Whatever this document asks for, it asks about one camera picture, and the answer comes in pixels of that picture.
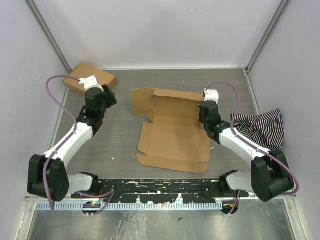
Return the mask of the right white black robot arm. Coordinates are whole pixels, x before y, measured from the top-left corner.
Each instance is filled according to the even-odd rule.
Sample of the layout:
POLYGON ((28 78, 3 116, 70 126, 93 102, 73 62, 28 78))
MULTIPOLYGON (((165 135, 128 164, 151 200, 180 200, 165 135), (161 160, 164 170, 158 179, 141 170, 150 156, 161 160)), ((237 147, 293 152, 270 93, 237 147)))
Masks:
POLYGON ((285 154, 259 146, 232 128, 229 122, 221 119, 215 101, 199 104, 199 122, 211 140, 233 151, 250 167, 249 173, 232 170, 219 177, 223 196, 229 198, 237 191, 246 191, 268 202, 298 188, 285 154))

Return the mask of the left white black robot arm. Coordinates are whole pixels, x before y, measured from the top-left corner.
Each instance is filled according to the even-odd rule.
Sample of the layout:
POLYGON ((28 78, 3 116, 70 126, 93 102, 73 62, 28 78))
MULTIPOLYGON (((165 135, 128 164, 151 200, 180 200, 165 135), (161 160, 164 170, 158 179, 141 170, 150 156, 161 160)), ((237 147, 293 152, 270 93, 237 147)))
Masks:
POLYGON ((100 194, 97 175, 80 172, 68 175, 66 168, 79 149, 98 132, 105 112, 117 100, 108 85, 86 90, 85 105, 67 135, 52 149, 42 155, 33 155, 29 160, 27 192, 51 200, 62 201, 66 195, 83 192, 88 198, 100 194))

